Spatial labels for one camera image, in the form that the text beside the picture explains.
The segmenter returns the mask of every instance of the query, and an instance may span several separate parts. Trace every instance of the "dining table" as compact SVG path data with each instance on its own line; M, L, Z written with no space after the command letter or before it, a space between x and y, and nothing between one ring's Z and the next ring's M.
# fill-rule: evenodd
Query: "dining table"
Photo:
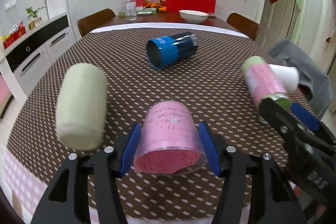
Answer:
M146 42L184 31L196 35L197 53L161 70L152 67L146 57ZM187 24L178 13L138 16L132 22L113 18L70 47L28 96L8 140L6 182L18 202L33 215L68 155L93 155L113 146L118 136L128 134L133 122L143 125L149 108L163 100L185 104L196 126L205 120L228 145L248 155L270 153L281 168L285 167L288 154L283 139L272 127L259 122L245 83L241 66L251 56L276 64L256 42L219 18L208 18L200 25ZM94 151L72 149L56 137L58 93L67 70L78 63L93 64L108 78L105 137ZM289 97L312 111L299 89ZM91 223L99 223L95 179L88 179ZM223 183L208 165L190 174L167 176L137 173L131 167L117 186L129 223L192 220L210 224ZM251 185L247 175L246 204Z

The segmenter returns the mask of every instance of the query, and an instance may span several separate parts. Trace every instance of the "blue cup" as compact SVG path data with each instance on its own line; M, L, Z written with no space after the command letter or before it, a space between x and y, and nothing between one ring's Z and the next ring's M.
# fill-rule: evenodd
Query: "blue cup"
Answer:
M189 58L196 53L197 46L196 36L191 32L183 32L148 40L146 51L150 64L161 69Z

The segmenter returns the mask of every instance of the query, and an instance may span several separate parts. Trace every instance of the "white bowl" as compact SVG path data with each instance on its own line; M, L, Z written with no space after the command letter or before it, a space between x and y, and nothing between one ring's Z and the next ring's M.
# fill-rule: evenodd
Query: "white bowl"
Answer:
M209 14L199 11L192 11L192 10L180 10L180 16L189 23L202 23L205 21Z

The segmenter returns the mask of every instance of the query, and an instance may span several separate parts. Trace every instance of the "spray bottle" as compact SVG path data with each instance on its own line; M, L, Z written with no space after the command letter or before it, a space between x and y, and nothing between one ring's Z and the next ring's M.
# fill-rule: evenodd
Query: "spray bottle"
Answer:
M137 2L136 0L126 0L126 20L134 20L137 18Z

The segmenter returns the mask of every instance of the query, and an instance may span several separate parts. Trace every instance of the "gray jacket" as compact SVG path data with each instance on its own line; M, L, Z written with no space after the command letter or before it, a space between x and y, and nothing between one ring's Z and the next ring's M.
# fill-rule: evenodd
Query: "gray jacket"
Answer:
M318 119L327 110L331 99L332 89L329 76L323 72L314 61L290 40L280 40L268 54L279 65L296 67L299 71L299 84L310 89L312 98L307 98Z

